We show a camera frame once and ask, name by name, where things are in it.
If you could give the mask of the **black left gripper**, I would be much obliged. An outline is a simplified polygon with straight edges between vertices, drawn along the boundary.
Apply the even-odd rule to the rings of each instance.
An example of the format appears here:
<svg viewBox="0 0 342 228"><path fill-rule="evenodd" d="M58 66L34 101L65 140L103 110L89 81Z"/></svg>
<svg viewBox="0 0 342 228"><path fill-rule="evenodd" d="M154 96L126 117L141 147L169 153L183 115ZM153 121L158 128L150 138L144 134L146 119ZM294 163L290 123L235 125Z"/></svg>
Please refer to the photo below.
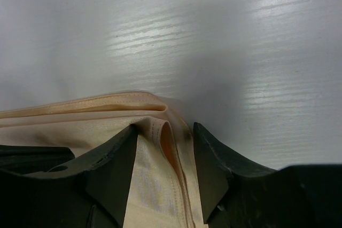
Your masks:
<svg viewBox="0 0 342 228"><path fill-rule="evenodd" d="M74 176L67 162L75 159L67 147L1 146L1 176Z"/></svg>

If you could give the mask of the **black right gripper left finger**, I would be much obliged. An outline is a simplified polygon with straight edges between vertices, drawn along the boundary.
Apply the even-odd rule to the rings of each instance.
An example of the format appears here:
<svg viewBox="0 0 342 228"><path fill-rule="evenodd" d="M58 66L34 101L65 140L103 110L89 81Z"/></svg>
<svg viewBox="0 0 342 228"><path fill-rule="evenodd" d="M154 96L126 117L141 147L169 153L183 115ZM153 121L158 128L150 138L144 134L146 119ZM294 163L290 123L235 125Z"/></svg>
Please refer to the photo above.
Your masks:
<svg viewBox="0 0 342 228"><path fill-rule="evenodd" d="M1 176L1 227L123 227L138 132L67 162L74 176Z"/></svg>

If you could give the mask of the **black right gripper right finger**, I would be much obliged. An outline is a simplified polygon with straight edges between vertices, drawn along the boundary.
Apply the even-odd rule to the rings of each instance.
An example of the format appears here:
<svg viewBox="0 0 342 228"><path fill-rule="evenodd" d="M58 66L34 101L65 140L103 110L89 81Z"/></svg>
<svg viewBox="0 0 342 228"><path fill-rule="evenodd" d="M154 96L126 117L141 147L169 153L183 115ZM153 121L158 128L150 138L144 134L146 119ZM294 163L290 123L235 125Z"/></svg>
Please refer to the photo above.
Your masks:
<svg viewBox="0 0 342 228"><path fill-rule="evenodd" d="M209 227L341 227L341 165L260 165L193 125L204 223Z"/></svg>

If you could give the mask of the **beige cloth napkin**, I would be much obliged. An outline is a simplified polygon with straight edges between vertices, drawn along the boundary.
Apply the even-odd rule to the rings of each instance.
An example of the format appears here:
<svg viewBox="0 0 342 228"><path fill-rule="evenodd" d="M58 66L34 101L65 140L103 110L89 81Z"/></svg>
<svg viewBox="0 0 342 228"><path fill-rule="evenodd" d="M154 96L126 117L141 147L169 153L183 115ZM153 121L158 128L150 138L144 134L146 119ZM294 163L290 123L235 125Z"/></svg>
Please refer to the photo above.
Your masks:
<svg viewBox="0 0 342 228"><path fill-rule="evenodd" d="M117 93L1 112L1 143L64 146L80 156L138 127L124 227L204 227L193 137L157 96Z"/></svg>

